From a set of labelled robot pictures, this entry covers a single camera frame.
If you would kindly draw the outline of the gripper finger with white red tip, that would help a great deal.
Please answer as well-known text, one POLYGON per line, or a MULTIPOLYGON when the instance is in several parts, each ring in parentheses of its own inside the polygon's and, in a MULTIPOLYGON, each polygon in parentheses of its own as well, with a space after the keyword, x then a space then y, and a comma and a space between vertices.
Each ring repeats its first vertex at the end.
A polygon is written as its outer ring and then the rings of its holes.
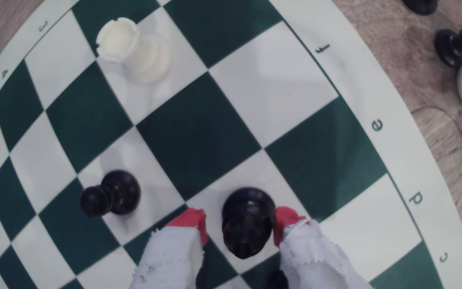
POLYGON ((196 288, 206 244, 205 211, 186 209, 151 234, 130 288, 196 288))
POLYGON ((275 209, 274 244, 280 268, 273 273, 273 288, 372 288, 318 221, 293 208, 275 209))

